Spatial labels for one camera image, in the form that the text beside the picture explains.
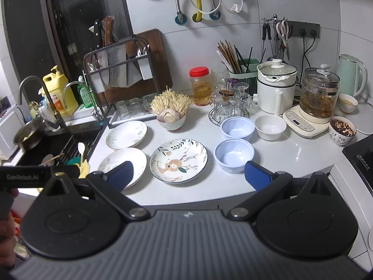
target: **green dish soap bottle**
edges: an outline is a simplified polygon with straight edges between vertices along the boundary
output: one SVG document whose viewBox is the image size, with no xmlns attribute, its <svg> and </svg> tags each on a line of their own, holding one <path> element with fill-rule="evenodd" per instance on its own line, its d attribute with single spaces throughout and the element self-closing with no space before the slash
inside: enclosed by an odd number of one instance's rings
<svg viewBox="0 0 373 280">
<path fill-rule="evenodd" d="M 83 76 L 79 76 L 78 81 L 85 84 Z M 87 89 L 84 86 L 78 84 L 78 92 L 79 92 L 80 97 L 82 98 L 84 107 L 85 108 L 92 107 L 93 104 L 92 104 L 92 101 L 91 101 L 91 98 L 90 98 L 90 95 Z"/>
</svg>

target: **dish soap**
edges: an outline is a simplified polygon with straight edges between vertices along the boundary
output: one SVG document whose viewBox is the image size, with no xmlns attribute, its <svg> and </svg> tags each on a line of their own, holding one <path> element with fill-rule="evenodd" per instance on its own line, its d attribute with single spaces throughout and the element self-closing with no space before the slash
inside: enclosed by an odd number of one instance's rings
<svg viewBox="0 0 373 280">
<path fill-rule="evenodd" d="M 79 76 L 78 81 L 85 84 L 83 76 Z M 80 97 L 82 98 L 83 104 L 85 108 L 90 108 L 93 106 L 92 100 L 90 98 L 90 95 L 87 91 L 87 88 L 85 88 L 83 85 L 78 84 L 78 92 Z"/>
<path fill-rule="evenodd" d="M 43 77 L 43 81 L 49 91 L 55 108 L 60 112 L 61 116 L 71 116 L 77 110 L 78 102 L 76 101 L 71 88 L 68 88 L 65 94 L 67 106 L 63 106 L 62 93 L 69 80 L 58 70 L 57 65 L 51 69 L 51 71 L 54 70 L 55 73 L 51 72 L 50 74 L 47 74 Z"/>
</svg>

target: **plate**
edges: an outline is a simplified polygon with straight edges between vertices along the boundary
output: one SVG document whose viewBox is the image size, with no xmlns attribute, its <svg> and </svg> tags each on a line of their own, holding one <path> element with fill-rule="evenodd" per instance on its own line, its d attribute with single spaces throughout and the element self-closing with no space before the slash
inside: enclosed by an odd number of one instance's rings
<svg viewBox="0 0 373 280">
<path fill-rule="evenodd" d="M 167 183 L 194 179 L 207 163 L 206 148 L 195 140 L 178 139 L 158 147 L 150 158 L 154 177 Z"/>
<path fill-rule="evenodd" d="M 123 123 L 107 135 L 106 145 L 114 150 L 136 146 L 144 139 L 147 129 L 141 121 Z"/>
<path fill-rule="evenodd" d="M 109 172 L 113 168 L 130 161 L 134 166 L 134 177 L 131 182 L 124 188 L 134 185 L 142 176 L 147 164 L 146 155 L 138 148 L 122 148 L 108 155 L 98 166 L 98 171 Z"/>
</svg>

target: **wooden cutting board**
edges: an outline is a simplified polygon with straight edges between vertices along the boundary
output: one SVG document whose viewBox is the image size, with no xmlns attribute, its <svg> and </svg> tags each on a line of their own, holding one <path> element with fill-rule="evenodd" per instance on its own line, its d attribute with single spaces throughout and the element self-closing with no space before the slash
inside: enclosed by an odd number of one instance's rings
<svg viewBox="0 0 373 280">
<path fill-rule="evenodd" d="M 166 86 L 171 88 L 173 85 L 171 72 L 168 66 L 161 32 L 158 29 L 152 29 L 150 31 L 139 33 L 137 36 L 145 38 L 149 42 L 153 68 L 155 75 L 158 77 L 161 90 L 165 90 Z M 135 42 L 126 43 L 126 51 L 129 57 L 135 57 L 137 55 Z M 118 101 L 132 98 L 142 98 L 143 96 L 154 92 L 156 92 L 154 81 L 153 79 L 149 79 L 145 81 L 140 80 L 129 88 L 109 87 L 104 94 L 109 104 L 113 104 Z M 103 94 L 98 94 L 98 99 L 102 104 L 106 104 Z"/>
</svg>

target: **bowl of enoki mushrooms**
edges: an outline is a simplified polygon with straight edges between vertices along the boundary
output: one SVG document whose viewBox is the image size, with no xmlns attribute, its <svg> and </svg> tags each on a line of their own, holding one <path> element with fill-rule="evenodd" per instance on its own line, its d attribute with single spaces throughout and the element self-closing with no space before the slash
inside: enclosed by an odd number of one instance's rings
<svg viewBox="0 0 373 280">
<path fill-rule="evenodd" d="M 188 107 L 193 103 L 187 95 L 171 89 L 154 97 L 150 107 L 161 126 L 168 131 L 178 130 L 185 122 Z"/>
</svg>

